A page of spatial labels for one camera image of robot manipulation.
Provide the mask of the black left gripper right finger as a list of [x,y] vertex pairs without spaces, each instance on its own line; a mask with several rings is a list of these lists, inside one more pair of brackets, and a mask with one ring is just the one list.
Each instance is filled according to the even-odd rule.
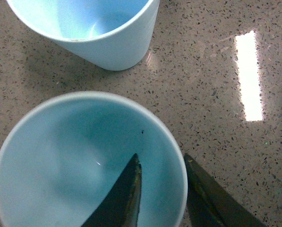
[[187,208],[193,227],[264,227],[189,154],[184,155],[188,177]]

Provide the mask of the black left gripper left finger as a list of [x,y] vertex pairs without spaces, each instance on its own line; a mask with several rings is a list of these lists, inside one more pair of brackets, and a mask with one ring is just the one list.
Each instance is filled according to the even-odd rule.
[[142,167],[135,153],[84,227],[136,227],[140,211]]

